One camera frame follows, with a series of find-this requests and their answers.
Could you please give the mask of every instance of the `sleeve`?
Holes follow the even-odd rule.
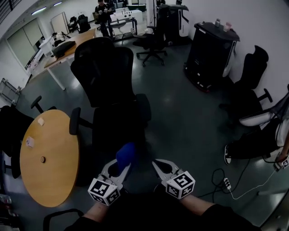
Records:
[[[201,216],[201,224],[204,230],[250,230],[261,231],[260,228],[253,226],[245,218],[237,215],[229,207],[215,204]]]
[[[79,231],[79,230],[101,230],[102,225],[86,217],[80,217],[72,226],[69,226],[65,231]]]

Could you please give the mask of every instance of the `jeans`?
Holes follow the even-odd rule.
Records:
[[[113,29],[112,29],[112,26],[110,25],[110,23],[112,22],[111,19],[107,20],[107,21],[102,21],[100,23],[100,30],[101,30],[101,33],[103,34],[103,37],[109,37],[108,35],[108,32],[107,32],[107,26],[106,26],[106,23],[108,25],[108,30],[109,30],[109,33],[110,33],[110,37],[113,37]]]

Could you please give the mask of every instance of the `sneaker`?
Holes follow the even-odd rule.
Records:
[[[225,160],[226,165],[229,165],[232,159],[227,156],[228,156],[228,145],[225,146],[224,160]]]

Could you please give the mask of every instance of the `round table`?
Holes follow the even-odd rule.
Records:
[[[43,118],[44,125],[38,123]],[[27,129],[20,152],[20,169],[24,185],[39,204],[55,207],[70,195],[79,167],[79,144],[69,134],[70,118],[60,110],[39,115]],[[26,145],[34,139],[33,148]]]

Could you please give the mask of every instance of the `metal rack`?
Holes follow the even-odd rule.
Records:
[[[0,82],[0,95],[9,103],[16,106],[20,96],[21,87],[13,87],[8,80],[3,78]]]

